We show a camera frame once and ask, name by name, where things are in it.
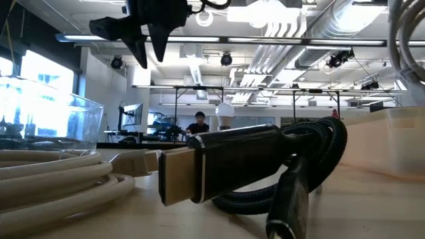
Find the ceiling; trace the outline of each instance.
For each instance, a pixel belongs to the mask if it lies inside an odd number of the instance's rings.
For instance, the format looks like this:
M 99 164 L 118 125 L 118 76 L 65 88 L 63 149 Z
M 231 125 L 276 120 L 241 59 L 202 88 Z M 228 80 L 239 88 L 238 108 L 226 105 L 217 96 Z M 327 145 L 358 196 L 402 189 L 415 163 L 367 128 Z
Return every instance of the ceiling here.
M 121 5 L 105 2 L 87 2 L 87 0 L 18 0 L 28 10 L 39 16 L 44 21 L 63 33 L 90 34 L 88 23 L 92 19 L 103 17 L 120 18 Z M 331 0 L 317 0 L 317 7 L 307 12 L 307 23 L 310 23 Z M 368 27 L 358 33 L 355 38 L 385 39 L 388 34 L 388 11 L 381 13 Z M 192 36 L 264 36 L 266 27 L 256 29 L 249 23 L 230 23 L 225 16 L 213 14 L 213 22 L 209 27 L 200 26 L 195 16 L 187 19 L 185 27 L 176 29 L 173 35 Z M 421 24 L 414 33 L 413 39 L 425 39 L 425 25 Z M 148 65 L 151 77 L 156 84 L 163 79 L 181 78 L 190 74 L 187 64 L 179 62 L 179 51 L 182 44 L 168 44 L 163 62 L 158 62 L 153 54 L 152 47 L 147 44 Z M 254 58 L 258 46 L 256 45 L 231 45 L 231 44 L 203 44 L 205 61 L 200 65 L 201 73 L 207 75 L 229 76 L 231 67 L 220 65 L 223 52 L 230 52 L 233 64 L 239 68 L 247 67 Z M 343 67 L 333 70 L 324 67 L 325 62 L 307 71 L 303 76 L 300 86 L 316 88 L 331 84 L 336 88 L 353 85 L 354 82 L 367 77 L 369 74 L 379 73 L 379 82 L 383 88 L 394 86 L 395 74 L 390 67 L 386 48 L 354 48 L 356 60 L 350 60 Z M 113 55 L 122 55 L 123 60 L 130 64 L 136 61 L 122 43 L 98 43 L 92 48 L 92 53 L 109 61 Z M 417 59 L 425 60 L 425 49 L 415 48 L 413 54 Z

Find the security camera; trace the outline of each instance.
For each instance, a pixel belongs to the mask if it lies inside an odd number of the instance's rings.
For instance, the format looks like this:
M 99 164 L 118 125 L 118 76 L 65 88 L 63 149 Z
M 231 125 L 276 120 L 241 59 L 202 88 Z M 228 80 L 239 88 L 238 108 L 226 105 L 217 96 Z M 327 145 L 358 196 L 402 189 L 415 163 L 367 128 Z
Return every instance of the security camera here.
M 232 64 L 232 57 L 230 56 L 230 53 L 223 53 L 223 56 L 221 57 L 221 65 L 222 66 L 230 66 Z
M 122 56 L 114 56 L 114 59 L 111 61 L 111 67 L 117 70 L 126 67 L 126 63 L 122 61 Z

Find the coiled white cable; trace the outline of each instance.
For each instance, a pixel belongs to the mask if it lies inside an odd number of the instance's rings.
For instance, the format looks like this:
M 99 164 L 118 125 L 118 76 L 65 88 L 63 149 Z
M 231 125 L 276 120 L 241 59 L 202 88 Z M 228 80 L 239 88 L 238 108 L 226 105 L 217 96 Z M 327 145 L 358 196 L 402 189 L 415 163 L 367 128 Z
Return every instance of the coiled white cable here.
M 412 33 L 425 18 L 425 1 L 406 0 L 403 2 L 403 0 L 392 0 L 389 3 L 388 49 L 391 64 L 400 75 L 400 79 L 416 104 L 425 106 L 425 69 L 415 61 L 409 48 Z M 397 32 L 400 52 L 397 49 Z
M 0 236 L 84 212 L 130 192 L 100 153 L 0 151 Z

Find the black braided cable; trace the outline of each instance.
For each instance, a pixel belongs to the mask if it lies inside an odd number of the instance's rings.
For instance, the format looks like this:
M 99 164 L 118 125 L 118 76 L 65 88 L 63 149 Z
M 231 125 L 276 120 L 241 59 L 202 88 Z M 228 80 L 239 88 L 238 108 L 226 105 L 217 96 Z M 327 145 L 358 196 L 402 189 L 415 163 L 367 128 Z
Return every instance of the black braided cable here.
M 337 166 L 347 144 L 347 130 L 336 118 L 326 117 L 315 123 L 298 123 L 282 130 L 284 134 L 310 135 L 311 145 L 296 152 L 309 159 L 309 191 L 317 188 Z M 276 185 L 250 192 L 232 192 L 212 201 L 221 210 L 232 214 L 263 214 L 269 211 Z

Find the wooden tabletop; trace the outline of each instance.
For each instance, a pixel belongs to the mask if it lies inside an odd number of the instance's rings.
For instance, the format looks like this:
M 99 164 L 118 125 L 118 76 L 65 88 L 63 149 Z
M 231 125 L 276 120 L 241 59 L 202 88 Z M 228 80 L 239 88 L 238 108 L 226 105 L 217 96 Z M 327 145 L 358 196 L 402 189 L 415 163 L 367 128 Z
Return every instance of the wooden tabletop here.
M 105 158 L 117 151 L 100 150 Z M 241 189 L 277 183 L 274 175 Z M 229 215 L 212 202 L 161 204 L 158 174 L 136 179 L 136 188 L 107 208 L 68 219 L 29 238 L 259 238 L 266 215 Z M 338 166 L 321 194 L 310 194 L 308 238 L 423 239 L 425 183 Z

